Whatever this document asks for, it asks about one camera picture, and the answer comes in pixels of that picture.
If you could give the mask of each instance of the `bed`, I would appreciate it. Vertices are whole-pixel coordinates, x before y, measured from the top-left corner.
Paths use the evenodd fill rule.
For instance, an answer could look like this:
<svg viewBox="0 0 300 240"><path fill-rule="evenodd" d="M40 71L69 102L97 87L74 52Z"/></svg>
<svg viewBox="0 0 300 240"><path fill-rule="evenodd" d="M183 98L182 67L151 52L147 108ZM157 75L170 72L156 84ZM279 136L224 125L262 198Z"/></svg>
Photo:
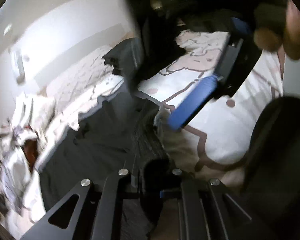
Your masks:
<svg viewBox="0 0 300 240"><path fill-rule="evenodd" d="M139 90L160 102L161 126L159 139L178 168L196 178L219 178L227 186L238 189L244 179L244 156L259 115L274 98L283 95L281 69L277 54L263 52L254 69L232 97L210 101L180 132L165 125L169 113L180 104L203 77L212 74L223 48L227 33L196 33L182 31L176 38L186 54L165 67ZM102 46L69 67L43 91L55 100L54 117L40 135L41 150L30 179L24 187L22 207L10 209L6 217L8 231L19 239L44 214L39 173L49 154L61 140L65 129L78 130L78 116L98 104L98 97L108 96L120 88L123 78L111 73L101 58L112 46ZM176 209L165 205L153 239L169 235Z"/></svg>

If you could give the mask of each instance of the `blue gripper pad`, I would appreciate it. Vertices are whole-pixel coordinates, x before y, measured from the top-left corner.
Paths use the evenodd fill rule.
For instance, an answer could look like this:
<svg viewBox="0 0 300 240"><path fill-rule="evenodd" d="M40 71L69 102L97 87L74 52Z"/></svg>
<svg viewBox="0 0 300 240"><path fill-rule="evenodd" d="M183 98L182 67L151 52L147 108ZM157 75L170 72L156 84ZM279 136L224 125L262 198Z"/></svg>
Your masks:
<svg viewBox="0 0 300 240"><path fill-rule="evenodd" d="M199 84L182 101L168 118L173 130L185 127L211 98L218 85L218 75L213 74L200 80Z"/></svg>

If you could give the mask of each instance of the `crumpled clothes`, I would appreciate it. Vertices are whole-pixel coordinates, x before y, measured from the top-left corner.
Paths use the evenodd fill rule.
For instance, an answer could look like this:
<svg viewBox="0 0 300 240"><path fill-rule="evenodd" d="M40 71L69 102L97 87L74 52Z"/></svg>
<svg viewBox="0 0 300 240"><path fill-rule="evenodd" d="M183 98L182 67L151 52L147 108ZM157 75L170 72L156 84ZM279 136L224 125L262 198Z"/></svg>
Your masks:
<svg viewBox="0 0 300 240"><path fill-rule="evenodd" d="M55 105L54 98L22 93L11 123L0 128L0 193L7 208L18 214L38 152L47 143L44 131Z"/></svg>

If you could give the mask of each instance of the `finger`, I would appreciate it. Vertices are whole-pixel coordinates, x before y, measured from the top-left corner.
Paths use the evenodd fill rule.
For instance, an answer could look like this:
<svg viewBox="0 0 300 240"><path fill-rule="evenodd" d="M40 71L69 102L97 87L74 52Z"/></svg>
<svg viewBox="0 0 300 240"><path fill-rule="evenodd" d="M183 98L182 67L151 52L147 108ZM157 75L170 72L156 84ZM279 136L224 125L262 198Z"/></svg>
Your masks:
<svg viewBox="0 0 300 240"><path fill-rule="evenodd" d="M255 30L253 38L260 49L270 52L277 51L282 45L282 38L268 28Z"/></svg>
<svg viewBox="0 0 300 240"><path fill-rule="evenodd" d="M295 4L288 0L287 24L283 34L283 47L293 60L300 59L300 12Z"/></svg>

